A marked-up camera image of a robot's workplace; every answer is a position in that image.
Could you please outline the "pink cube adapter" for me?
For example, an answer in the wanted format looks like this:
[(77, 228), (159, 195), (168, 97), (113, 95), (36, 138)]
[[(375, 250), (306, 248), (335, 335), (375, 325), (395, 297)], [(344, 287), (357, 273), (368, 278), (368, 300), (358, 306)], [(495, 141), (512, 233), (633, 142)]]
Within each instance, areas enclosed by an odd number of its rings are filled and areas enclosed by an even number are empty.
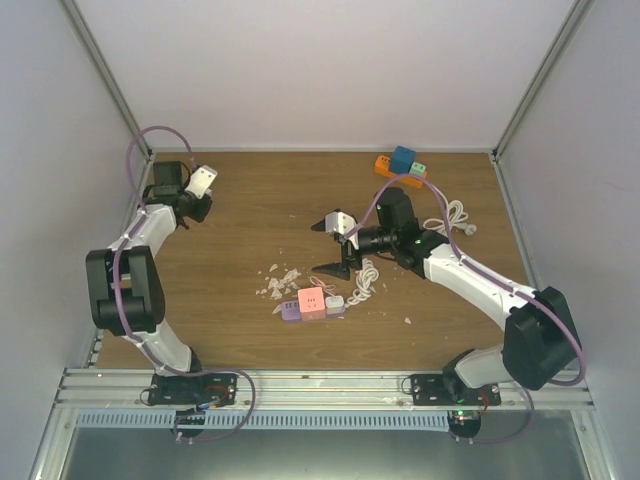
[(303, 322), (326, 317), (324, 293), (319, 287), (303, 288), (297, 292), (299, 311)]

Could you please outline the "purple power strip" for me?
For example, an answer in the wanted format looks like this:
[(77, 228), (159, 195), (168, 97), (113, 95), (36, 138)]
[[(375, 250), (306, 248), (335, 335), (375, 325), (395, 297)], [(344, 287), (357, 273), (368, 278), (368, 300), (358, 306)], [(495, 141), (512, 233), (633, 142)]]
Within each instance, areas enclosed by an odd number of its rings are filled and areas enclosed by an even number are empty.
[(325, 308), (308, 312), (301, 312), (298, 301), (286, 301), (279, 305), (281, 318), (286, 323), (300, 323), (328, 318), (338, 318), (344, 315), (346, 307), (340, 305), (335, 308)]

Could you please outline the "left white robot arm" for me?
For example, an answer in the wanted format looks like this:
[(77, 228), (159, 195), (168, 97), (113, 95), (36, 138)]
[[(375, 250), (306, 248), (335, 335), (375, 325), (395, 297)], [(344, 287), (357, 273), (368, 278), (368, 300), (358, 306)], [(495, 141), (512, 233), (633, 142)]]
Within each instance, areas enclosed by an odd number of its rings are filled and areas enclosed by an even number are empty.
[(131, 224), (106, 249), (85, 260), (90, 310), (95, 326), (133, 344), (159, 376), (173, 377), (171, 391), (185, 404), (203, 398), (206, 380), (194, 350), (166, 319), (166, 299), (155, 257), (166, 239), (191, 219), (201, 223), (212, 207), (218, 172), (197, 166), (184, 178), (179, 161), (153, 167), (155, 182), (141, 195)]

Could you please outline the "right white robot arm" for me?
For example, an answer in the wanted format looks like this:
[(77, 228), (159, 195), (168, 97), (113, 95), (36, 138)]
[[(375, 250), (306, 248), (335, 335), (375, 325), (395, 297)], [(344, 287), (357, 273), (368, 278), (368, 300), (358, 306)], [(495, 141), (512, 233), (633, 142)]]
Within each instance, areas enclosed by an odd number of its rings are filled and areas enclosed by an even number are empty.
[(364, 265), (367, 255), (388, 253), (401, 268), (441, 285), (475, 306), (503, 332), (501, 344), (459, 354), (442, 370), (444, 396), (464, 405), (478, 390), (513, 380), (529, 390), (556, 382), (581, 345), (564, 295), (553, 287), (535, 290), (511, 281), (466, 256), (441, 233), (423, 228), (410, 198), (397, 187), (375, 202), (378, 222), (359, 226), (341, 210), (313, 225), (341, 246), (341, 259), (316, 272), (343, 280)]

